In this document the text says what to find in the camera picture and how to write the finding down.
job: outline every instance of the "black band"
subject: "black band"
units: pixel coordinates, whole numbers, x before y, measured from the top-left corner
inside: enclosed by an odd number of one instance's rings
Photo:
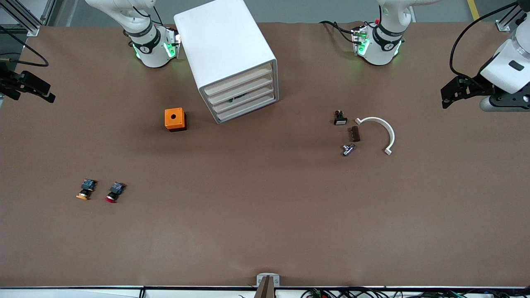
[[[383,51],[391,51],[395,48],[395,46],[398,45],[398,43],[401,41],[401,38],[398,38],[394,41],[389,41],[386,39],[383,39],[379,33],[377,33],[377,29],[373,30],[372,36],[374,37],[374,41],[381,46],[381,50]]]
[[[156,36],[150,42],[144,43],[143,45],[141,43],[135,43],[135,42],[133,42],[132,44],[136,47],[136,49],[138,49],[143,54],[151,54],[153,52],[153,49],[160,42],[160,37],[161,37],[160,31],[156,29]]]
[[[405,31],[402,31],[402,32],[392,32],[392,31],[387,30],[385,27],[383,27],[383,25],[381,25],[381,23],[377,24],[377,27],[374,30],[376,30],[377,28],[379,28],[379,30],[381,30],[381,32],[383,32],[384,34],[386,34],[388,36],[392,36],[392,37],[401,36],[406,31],[406,29],[405,29]]]
[[[138,32],[138,33],[131,33],[127,31],[126,32],[130,37],[142,37],[142,36],[147,35],[149,31],[151,31],[152,27],[153,27],[153,21],[149,20],[149,26],[147,26],[147,28],[145,28],[142,32]]]

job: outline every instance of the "brown table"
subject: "brown table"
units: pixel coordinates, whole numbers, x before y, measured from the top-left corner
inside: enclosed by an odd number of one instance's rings
[[[149,69],[121,28],[42,28],[29,44],[50,67],[27,69],[56,102],[0,110],[0,284],[527,285],[529,115],[441,108],[464,27],[415,23],[375,67],[321,24],[260,24],[281,100],[223,125],[185,59]],[[478,24],[456,68],[474,75],[505,38]],[[188,131],[165,130],[173,107]],[[342,157],[336,109],[386,119],[392,155],[371,122]],[[128,188],[111,205],[114,181]]]

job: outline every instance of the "orange box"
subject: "orange box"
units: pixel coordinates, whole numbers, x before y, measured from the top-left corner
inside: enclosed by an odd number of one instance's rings
[[[180,132],[188,129],[186,113],[182,108],[167,109],[164,113],[164,125],[170,132]]]

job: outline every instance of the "white box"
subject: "white box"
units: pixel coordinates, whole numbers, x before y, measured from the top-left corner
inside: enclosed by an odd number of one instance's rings
[[[278,101],[278,64],[243,0],[176,14],[197,88],[217,123]]]

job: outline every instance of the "white curved handle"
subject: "white curved handle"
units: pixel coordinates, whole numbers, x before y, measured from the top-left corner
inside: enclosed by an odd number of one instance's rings
[[[377,123],[381,124],[382,126],[384,126],[386,128],[386,130],[388,130],[388,134],[390,135],[390,143],[385,148],[385,153],[390,155],[392,153],[392,150],[390,150],[390,147],[392,147],[392,145],[394,145],[394,141],[396,139],[396,135],[394,133],[394,129],[392,128],[392,126],[390,126],[390,124],[388,124],[388,122],[386,122],[385,120],[383,120],[381,118],[377,118],[377,117],[367,117],[367,118],[364,118],[363,120],[361,120],[359,118],[355,119],[355,122],[357,122],[357,124],[361,124],[361,123],[363,123],[365,121],[377,122]]]

